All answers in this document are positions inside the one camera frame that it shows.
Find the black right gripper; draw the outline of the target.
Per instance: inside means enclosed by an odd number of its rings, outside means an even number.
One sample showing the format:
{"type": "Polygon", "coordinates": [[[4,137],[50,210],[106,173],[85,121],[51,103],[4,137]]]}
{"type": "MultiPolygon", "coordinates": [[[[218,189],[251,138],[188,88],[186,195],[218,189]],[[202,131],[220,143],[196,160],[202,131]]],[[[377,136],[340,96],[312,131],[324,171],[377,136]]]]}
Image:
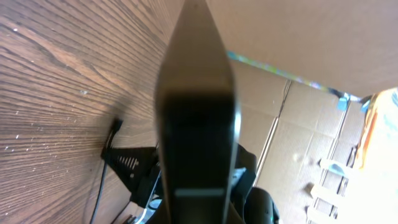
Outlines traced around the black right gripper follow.
{"type": "MultiPolygon", "coordinates": [[[[151,203],[160,203],[164,190],[159,158],[154,147],[149,150],[150,154],[144,159],[149,165],[142,171],[130,172],[130,183],[135,185],[130,190],[130,201],[154,212],[158,206],[152,206],[151,203]]],[[[256,156],[239,145],[230,201],[245,223],[279,223],[279,211],[270,194],[253,186],[256,163],[256,156]]]]}

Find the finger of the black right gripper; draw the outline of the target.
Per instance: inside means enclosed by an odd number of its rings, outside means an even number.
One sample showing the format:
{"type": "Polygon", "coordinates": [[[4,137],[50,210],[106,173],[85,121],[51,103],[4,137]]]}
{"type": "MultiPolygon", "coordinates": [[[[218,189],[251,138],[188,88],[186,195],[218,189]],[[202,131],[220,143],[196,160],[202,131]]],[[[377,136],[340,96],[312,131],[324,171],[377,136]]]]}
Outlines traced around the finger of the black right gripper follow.
{"type": "Polygon", "coordinates": [[[105,147],[101,158],[112,168],[131,193],[152,190],[159,178],[156,147],[105,147]]]}

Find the Galaxy smartphone with reflective screen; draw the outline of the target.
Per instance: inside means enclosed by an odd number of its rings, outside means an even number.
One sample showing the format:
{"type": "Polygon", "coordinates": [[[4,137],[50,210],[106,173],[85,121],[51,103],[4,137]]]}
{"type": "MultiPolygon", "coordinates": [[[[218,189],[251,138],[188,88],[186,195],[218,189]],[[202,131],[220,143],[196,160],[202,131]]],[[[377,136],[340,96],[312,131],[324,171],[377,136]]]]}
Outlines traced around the Galaxy smartphone with reflective screen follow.
{"type": "Polygon", "coordinates": [[[170,223],[224,223],[240,111],[234,75],[205,1],[185,1],[155,90],[170,223]]]}

